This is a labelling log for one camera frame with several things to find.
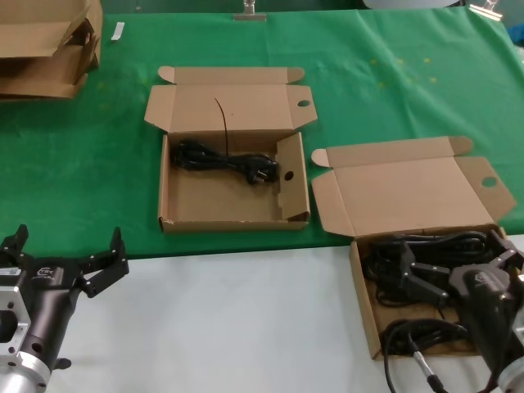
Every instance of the metal bracket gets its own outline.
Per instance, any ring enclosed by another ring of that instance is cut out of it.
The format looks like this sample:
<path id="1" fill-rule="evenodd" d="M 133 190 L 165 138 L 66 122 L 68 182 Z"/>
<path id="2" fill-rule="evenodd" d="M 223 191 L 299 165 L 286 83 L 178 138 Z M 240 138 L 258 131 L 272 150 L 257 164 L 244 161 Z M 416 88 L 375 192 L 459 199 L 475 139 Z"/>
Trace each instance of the metal bracket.
<path id="1" fill-rule="evenodd" d="M 493 11 L 493 8 L 497 4 L 498 0 L 487 0 L 484 7 L 476 6 L 475 4 L 469 5 L 469 10 L 479 15 L 485 16 L 497 22 L 502 20 L 503 15 Z"/>
<path id="2" fill-rule="evenodd" d="M 244 0 L 244 13 L 234 14 L 234 20 L 267 20 L 267 16 L 264 13 L 255 12 L 255 0 Z"/>

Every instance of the stacked cardboard boxes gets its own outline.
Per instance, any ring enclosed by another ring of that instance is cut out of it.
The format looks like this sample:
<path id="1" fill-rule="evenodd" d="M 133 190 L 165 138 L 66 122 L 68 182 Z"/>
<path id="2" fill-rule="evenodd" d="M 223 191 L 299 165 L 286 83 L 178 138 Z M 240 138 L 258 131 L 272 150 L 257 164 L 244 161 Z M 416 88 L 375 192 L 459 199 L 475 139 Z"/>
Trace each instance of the stacked cardboard boxes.
<path id="1" fill-rule="evenodd" d="M 72 98 L 100 62 L 100 0 L 0 0 L 0 100 Z"/>

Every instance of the metal clip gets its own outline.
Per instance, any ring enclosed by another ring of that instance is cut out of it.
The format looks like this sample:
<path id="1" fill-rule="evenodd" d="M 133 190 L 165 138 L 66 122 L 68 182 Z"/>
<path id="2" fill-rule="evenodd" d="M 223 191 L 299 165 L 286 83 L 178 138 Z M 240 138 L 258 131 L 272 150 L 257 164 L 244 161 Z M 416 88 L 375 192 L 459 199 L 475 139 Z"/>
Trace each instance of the metal clip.
<path id="1" fill-rule="evenodd" d="M 255 0 L 244 0 L 244 13 L 234 14 L 234 20 L 267 20 L 267 16 L 264 13 L 255 12 Z"/>

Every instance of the cardboard box lid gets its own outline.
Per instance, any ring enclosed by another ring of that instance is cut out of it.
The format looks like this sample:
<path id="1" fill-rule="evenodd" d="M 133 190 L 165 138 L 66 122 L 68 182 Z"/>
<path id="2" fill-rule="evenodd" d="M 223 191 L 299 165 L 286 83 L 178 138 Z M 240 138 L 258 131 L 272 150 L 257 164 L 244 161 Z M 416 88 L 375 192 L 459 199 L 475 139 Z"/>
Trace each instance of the cardboard box lid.
<path id="1" fill-rule="evenodd" d="M 0 57 L 52 54 L 85 21 L 87 0 L 0 0 Z"/>
<path id="2" fill-rule="evenodd" d="M 145 120 L 167 133 L 290 131 L 317 119 L 311 89 L 288 85 L 300 80 L 297 68 L 161 67 L 162 79 L 177 85 L 153 86 Z"/>
<path id="3" fill-rule="evenodd" d="M 324 230 L 361 237 L 490 224 L 516 202 L 465 137 L 424 138 L 318 149 L 313 179 Z"/>

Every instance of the cardboard box flap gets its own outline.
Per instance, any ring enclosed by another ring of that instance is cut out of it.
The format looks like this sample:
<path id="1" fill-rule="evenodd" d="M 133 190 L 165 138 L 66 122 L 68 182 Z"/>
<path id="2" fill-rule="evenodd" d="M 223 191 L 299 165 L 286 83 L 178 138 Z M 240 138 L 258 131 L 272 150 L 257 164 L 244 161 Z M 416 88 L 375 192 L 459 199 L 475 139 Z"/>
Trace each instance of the cardboard box flap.
<path id="1" fill-rule="evenodd" d="M 85 21 L 85 0 L 0 0 L 0 57 L 43 57 L 52 54 Z"/>
<path id="2" fill-rule="evenodd" d="M 280 165 L 278 204 L 282 210 L 282 218 L 290 221 L 308 221 L 308 181 L 305 175 L 301 133 L 277 142 L 276 160 Z"/>
<path id="3" fill-rule="evenodd" d="M 471 149 L 472 141 L 466 137 L 407 139 L 317 149 L 311 159 L 319 166 L 341 168 L 460 156 L 469 153 Z"/>
<path id="4" fill-rule="evenodd" d="M 517 205 L 513 195 L 485 157 L 457 157 L 455 161 L 493 222 L 502 219 Z"/>
<path id="5" fill-rule="evenodd" d="M 92 31 L 94 38 L 97 40 L 97 44 L 94 48 L 93 64 L 98 67 L 100 65 L 100 52 L 101 52 L 101 40 L 102 37 L 102 24 L 104 21 L 104 13 L 100 0 L 88 0 L 89 9 L 86 16 L 86 21 L 89 24 L 89 28 Z"/>
<path id="6" fill-rule="evenodd" d="M 516 203 L 486 159 L 454 157 L 470 149 L 467 138 L 429 138 L 314 152 L 334 167 L 312 181 L 324 229 L 361 237 L 492 224 Z"/>
<path id="7" fill-rule="evenodd" d="M 355 230 L 338 187 L 335 172 L 330 171 L 314 178 L 311 186 L 324 231 L 354 237 Z"/>
<path id="8" fill-rule="evenodd" d="M 144 117 L 146 122 L 169 132 L 174 95 L 175 89 L 173 89 L 173 86 L 153 86 Z"/>
<path id="9" fill-rule="evenodd" d="M 72 98 L 86 76 L 95 41 L 66 45 L 52 57 L 0 61 L 0 95 Z"/>
<path id="10" fill-rule="evenodd" d="M 145 119 L 168 133 L 224 131 L 220 107 L 228 131 L 291 131 L 317 118 L 308 87 L 236 84 L 154 86 Z"/>
<path id="11" fill-rule="evenodd" d="M 304 78 L 298 67 L 169 67 L 158 75 L 172 84 L 289 84 Z"/>

